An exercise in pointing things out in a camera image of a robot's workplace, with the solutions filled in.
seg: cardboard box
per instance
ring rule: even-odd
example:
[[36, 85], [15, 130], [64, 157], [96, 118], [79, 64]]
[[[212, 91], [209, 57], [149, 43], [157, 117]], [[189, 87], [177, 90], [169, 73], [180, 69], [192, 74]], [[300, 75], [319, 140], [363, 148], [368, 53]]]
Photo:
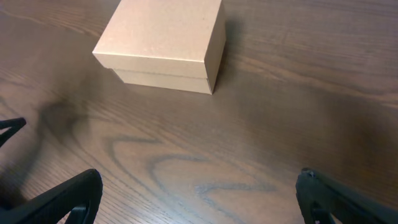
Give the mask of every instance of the cardboard box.
[[93, 54], [125, 83], [212, 94], [225, 38], [221, 0], [122, 0]]

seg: box side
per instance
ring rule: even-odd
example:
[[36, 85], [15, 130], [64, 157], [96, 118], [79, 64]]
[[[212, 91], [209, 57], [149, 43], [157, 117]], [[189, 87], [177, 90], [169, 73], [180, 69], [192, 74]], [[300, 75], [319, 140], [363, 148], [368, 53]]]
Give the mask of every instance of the box side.
[[117, 69], [114, 69], [114, 72], [125, 83], [211, 94], [207, 78], [188, 78]]
[[215, 87], [218, 69], [220, 67], [221, 58], [223, 56], [225, 42], [225, 12], [223, 3], [221, 2], [205, 56], [205, 68], [211, 91], [213, 91]]
[[106, 68], [175, 75], [180, 77], [207, 78], [203, 62], [99, 54], [96, 52], [93, 52], [93, 54]]

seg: beige box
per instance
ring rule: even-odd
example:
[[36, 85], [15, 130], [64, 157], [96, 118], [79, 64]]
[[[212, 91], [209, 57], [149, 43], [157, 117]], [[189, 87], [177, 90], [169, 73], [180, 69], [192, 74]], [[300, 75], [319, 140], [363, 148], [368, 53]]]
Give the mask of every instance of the beige box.
[[125, 83], [212, 94], [225, 38], [221, 0], [122, 0], [93, 54]]

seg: box lid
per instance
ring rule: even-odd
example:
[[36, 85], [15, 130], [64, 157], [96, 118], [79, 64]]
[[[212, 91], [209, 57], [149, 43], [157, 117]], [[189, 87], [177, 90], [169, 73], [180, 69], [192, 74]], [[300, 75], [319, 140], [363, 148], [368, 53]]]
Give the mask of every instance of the box lid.
[[[205, 78], [195, 71], [204, 69], [220, 5], [221, 0], [122, 0], [93, 53], [108, 68]], [[175, 67], [187, 69], [176, 74]]]

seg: wood grain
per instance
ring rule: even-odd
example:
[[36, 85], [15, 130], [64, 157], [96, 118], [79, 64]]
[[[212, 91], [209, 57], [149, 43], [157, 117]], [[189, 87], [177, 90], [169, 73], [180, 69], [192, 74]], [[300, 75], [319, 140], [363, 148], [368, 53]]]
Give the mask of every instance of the wood grain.
[[94, 167], [97, 223], [303, 223], [309, 166], [398, 209], [398, 3], [225, 0], [213, 96], [103, 68], [117, 5], [0, 0], [0, 119], [28, 121], [0, 150], [7, 195]]

